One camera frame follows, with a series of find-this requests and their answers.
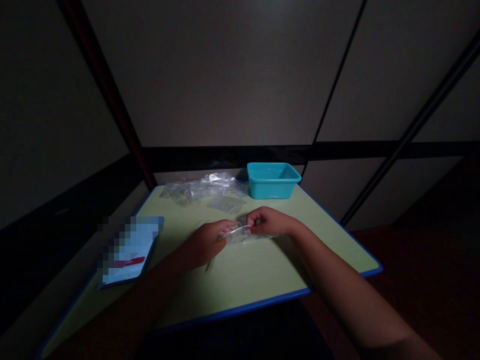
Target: person's left hand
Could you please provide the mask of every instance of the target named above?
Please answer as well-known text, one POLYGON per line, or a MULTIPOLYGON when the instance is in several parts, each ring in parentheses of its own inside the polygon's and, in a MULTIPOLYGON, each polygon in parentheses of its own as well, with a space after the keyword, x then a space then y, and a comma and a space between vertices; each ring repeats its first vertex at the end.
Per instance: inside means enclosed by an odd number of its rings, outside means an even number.
POLYGON ((217 236, 231 232, 230 227, 235 225, 237 223, 231 220, 203 224, 171 255, 184 265, 186 271, 202 267, 227 244, 226 238, 217 241, 217 236))

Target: forearm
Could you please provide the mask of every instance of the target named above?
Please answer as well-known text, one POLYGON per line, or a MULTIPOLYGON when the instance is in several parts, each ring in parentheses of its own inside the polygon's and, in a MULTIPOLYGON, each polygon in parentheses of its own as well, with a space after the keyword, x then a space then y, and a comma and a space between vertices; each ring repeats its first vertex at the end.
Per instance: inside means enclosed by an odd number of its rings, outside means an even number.
POLYGON ((359 346, 385 347, 415 335, 388 302, 308 227, 295 222, 290 237, 319 293, 359 346))
POLYGON ((167 256, 87 325, 67 339, 49 359, 129 359, 157 320, 185 265, 167 256))

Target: blue table edge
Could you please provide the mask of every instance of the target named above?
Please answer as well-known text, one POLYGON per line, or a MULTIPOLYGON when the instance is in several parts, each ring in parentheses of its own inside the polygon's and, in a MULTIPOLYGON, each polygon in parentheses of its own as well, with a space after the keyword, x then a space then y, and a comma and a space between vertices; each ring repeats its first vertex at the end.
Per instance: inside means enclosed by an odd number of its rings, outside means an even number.
MULTIPOLYGON (((163 185, 157 185, 153 188, 153 190, 150 192, 150 194, 147 196, 147 198, 143 201, 143 203, 141 204, 140 208, 137 210, 137 212, 135 213, 134 216, 137 216, 137 214, 144 207, 145 203, 148 201, 150 196, 152 196, 155 189, 158 188, 159 186, 163 186, 163 185)), ((353 240, 355 240, 355 242, 358 245, 360 245, 360 247, 368 255, 370 255, 371 258, 373 260, 375 260, 375 262, 378 264, 378 268, 361 272, 360 275, 364 278, 369 278, 371 276, 380 274, 384 270, 384 267, 382 266, 380 261, 378 261, 375 256, 373 256, 361 243, 359 243, 358 240, 356 238, 354 238, 352 236, 352 234, 350 234, 332 215, 330 215, 329 212, 327 210, 325 210, 323 208, 323 206, 320 205, 308 192, 306 192, 303 187, 301 187, 300 185, 298 185, 298 187, 300 189, 302 189, 305 192, 305 194, 307 194, 310 197, 310 199, 312 199, 315 202, 315 204, 317 204, 329 217, 331 217, 338 224, 338 226, 340 226, 348 235, 350 235, 350 237, 353 240)), ((65 320, 65 318, 69 314, 69 312, 72 310, 72 308, 74 307, 76 302, 79 300, 80 296, 82 296, 83 292, 85 291, 87 286, 90 284, 90 282, 92 281, 92 279, 94 278, 96 273, 97 273, 97 271, 95 270, 93 272, 93 274, 88 278, 86 283, 83 285, 83 287, 80 289, 78 295, 71 302, 68 309, 62 315, 62 317, 58 320, 55 327, 50 331, 50 333, 48 334, 48 337, 45 339, 45 341, 43 342, 41 347, 38 349, 38 351, 35 355, 35 360, 40 360, 42 358, 42 353, 44 352, 44 349, 47 346, 47 344, 49 343, 50 339, 53 337, 53 335, 55 334, 57 329, 63 323, 63 321, 65 320)), ((158 336, 158 335, 161 335, 161 334, 171 333, 171 332, 174 332, 174 331, 177 331, 177 330, 189 328, 189 327, 192 327, 192 326, 198 326, 198 325, 201 325, 201 324, 209 323, 209 322, 212 322, 212 321, 218 321, 218 320, 222 320, 222 319, 231 318, 233 316, 245 314, 245 313, 248 313, 248 312, 253 311, 253 310, 258 310, 258 309, 261 309, 261 308, 265 308, 265 307, 270 306, 270 305, 279 304, 279 303, 286 302, 288 300, 297 299, 297 298, 300 298, 302 296, 310 294, 312 291, 313 291, 313 289, 311 289, 310 287, 307 287, 305 289, 292 291, 292 292, 282 294, 282 295, 279 295, 279 296, 274 296, 274 297, 271 297, 271 298, 268 298, 268 299, 265 299, 265 300, 252 302, 252 303, 249 303, 249 304, 246 304, 246 305, 234 307, 234 308, 224 310, 224 311, 219 311, 219 312, 213 313, 211 315, 197 317, 197 318, 192 319, 192 320, 187 320, 187 321, 184 321, 184 322, 180 322, 178 324, 174 324, 174 325, 170 325, 170 326, 160 328, 158 330, 153 330, 148 334, 148 336, 149 337, 154 337, 154 336, 158 336)))

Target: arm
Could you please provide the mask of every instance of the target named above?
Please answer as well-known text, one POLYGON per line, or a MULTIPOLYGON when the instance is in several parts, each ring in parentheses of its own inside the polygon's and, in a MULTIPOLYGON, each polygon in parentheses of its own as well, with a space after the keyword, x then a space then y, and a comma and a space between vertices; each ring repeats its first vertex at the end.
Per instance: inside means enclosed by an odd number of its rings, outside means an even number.
POLYGON ((130 359, 157 320, 180 278, 212 260, 225 247, 218 235, 230 220, 202 225, 122 297, 60 345, 49 359, 130 359))
POLYGON ((247 216, 252 234, 287 234, 315 287, 353 342, 369 355, 395 359, 439 359, 390 304, 303 223, 269 207, 247 216))

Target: hand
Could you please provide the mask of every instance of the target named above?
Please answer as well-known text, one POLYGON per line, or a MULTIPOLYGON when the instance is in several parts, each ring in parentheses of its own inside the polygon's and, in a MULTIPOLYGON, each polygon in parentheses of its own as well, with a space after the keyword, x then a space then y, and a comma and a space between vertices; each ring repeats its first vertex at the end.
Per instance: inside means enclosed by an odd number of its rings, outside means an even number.
POLYGON ((246 224, 252 234, 289 235, 297 222, 297 219, 267 206, 259 207, 246 216, 246 224), (256 225, 257 219, 260 219, 260 225, 256 225))
POLYGON ((200 226, 171 256, 182 264, 185 271, 208 264, 223 250, 227 239, 217 241, 218 235, 232 231, 230 227, 237 225, 235 221, 220 220, 200 226))

